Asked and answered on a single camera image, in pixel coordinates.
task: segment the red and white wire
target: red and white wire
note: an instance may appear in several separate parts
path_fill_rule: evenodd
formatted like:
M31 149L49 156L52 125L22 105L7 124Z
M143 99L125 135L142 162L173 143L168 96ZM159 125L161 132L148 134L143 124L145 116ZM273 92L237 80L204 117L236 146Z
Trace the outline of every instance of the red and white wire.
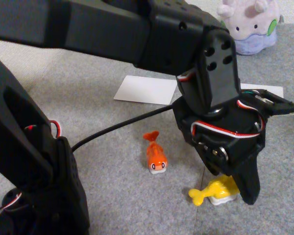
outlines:
M237 101L237 105L242 108L242 109L249 109L249 110L255 110L259 113L259 111L253 107L250 107L248 105L243 104L241 101ZM261 120L261 127L260 127L260 131L256 134L242 134L242 133L237 133L237 132L233 132L233 131L229 131L214 125L211 125L209 123L206 123L204 121L198 120L192 123L191 126L191 133L194 136L196 133L196 126L201 126L207 130L213 131L213 132L217 132L226 136L230 136L233 138L237 138L237 139L247 139L247 138L253 138L256 136L260 135L260 132L264 130L265 128L265 121L262 119L262 117L259 115L259 118Z
M22 193L19 193L19 194L16 196L16 198L15 198L12 202L10 202L8 205L6 205L6 206L4 206L4 207L0 207L0 210L2 210L2 209L6 209L6 208L12 206L14 203L17 202L17 200L21 197L21 195L22 195Z
M196 70L195 68L193 68L185 72L184 75L177 76L177 79L179 82L187 82L191 80L195 75L196 75Z
M56 134L56 138L61 136L61 132L62 132L62 128L59 122L57 122L56 120L49 120L50 123L53 123L56 128L57 128L57 134Z

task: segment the robotic arm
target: robotic arm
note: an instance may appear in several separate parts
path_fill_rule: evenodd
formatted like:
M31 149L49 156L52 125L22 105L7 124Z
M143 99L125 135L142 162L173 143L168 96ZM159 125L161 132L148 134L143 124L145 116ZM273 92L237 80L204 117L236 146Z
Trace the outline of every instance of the robotic arm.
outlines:
M234 41L210 14L181 0L0 1L0 39L176 75L182 97L172 106L185 141L213 174L233 175L246 203L256 201L266 123L293 113L294 104L241 90ZM0 233L87 232L86 196L67 139L52 137L47 117L1 62L0 173L31 205L23 217L4 210Z

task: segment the wire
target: wire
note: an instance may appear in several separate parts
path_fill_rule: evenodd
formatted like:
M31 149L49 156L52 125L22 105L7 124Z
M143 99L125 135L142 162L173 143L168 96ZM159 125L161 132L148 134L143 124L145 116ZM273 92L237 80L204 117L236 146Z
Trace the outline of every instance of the wire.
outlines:
M204 121L198 120L198 121L192 123L192 126L191 126L192 135L194 136L196 134L196 126L201 126L207 130L217 132L217 133L220 133L220 134L223 134L226 136L234 137L237 139L247 139L247 138L253 138L253 137L259 136L260 133L265 129L265 121L264 121L263 117L260 115L259 111L253 107L250 107L248 105L243 104L240 100L237 101L237 105L239 106L239 108L242 108L242 109L257 111L259 118L261 120L261 127L260 127L260 131L258 133L256 133L256 134L241 134L241 133L229 131L229 130L211 125L209 123L206 123Z
M53 123L55 126L56 126L56 128L57 128L57 134L56 134L56 138L59 138L60 136L61 136L61 125L60 125L60 123L59 122L57 122L56 120L49 120L50 121L50 123Z
M192 68L191 70L186 71L182 75L177 76L179 82L188 82L196 75L196 69Z
M74 152L75 150L77 150L79 147L81 147L82 145L88 143L89 141L92 141L94 140L95 138L99 137L99 136L102 136L104 134L107 134L111 131L114 131L114 130L117 130L119 128L122 128L124 126L127 126L129 124L132 124L134 122L137 122L137 121L140 121L140 120L143 120L145 118L148 118L148 117L151 117L151 116L154 116L156 114L160 114L160 113L163 113L165 111L168 111L168 110L171 110L172 109L172 105L168 105L168 106L165 106L163 108L160 108L160 109L156 109L154 111L151 111L149 113L146 113L146 114L143 114L143 115L140 115L138 117L135 117L135 118L132 118L130 120L127 120L127 121L124 121L124 122L121 122L119 124L116 124L114 126L111 126L111 127L108 127L107 129L104 129L102 131L99 131L85 139L83 139L82 141L78 142L76 145L74 145L72 147L72 152Z
M253 93L253 92L243 92L243 93L248 93L248 94L255 94L255 93Z
M18 194L18 195L15 197L15 199L14 199L12 202L10 202L8 205L0 207L0 210L2 210L2 209L6 209L6 208L12 206L12 205L13 205L14 203L16 203L16 201L21 197L21 195L22 195L22 193Z

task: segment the black plastic bracket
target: black plastic bracket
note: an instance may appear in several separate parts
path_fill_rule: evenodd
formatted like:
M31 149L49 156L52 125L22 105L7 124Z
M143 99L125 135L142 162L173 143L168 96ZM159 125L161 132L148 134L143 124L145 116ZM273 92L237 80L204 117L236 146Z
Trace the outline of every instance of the black plastic bracket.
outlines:
M242 92L240 100L256 108L265 123L272 115L294 113L293 103L268 91L242 90ZM259 117L255 112L239 109L236 101L228 103L223 109L219 116L198 116L188 106L184 97L173 103L176 123L185 141L195 147L212 174L232 175L243 200L252 205L260 191L257 156L265 147L266 130L264 129L259 136L248 139L236 139L204 128L198 128L195 136L191 133L192 123L198 120L233 132L257 133L254 123L259 122Z

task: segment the green wire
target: green wire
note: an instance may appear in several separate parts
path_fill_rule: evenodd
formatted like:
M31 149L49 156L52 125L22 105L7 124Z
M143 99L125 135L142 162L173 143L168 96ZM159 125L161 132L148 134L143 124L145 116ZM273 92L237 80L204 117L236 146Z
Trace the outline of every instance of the green wire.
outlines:
M253 92L243 92L243 93L249 93L249 94L254 94Z

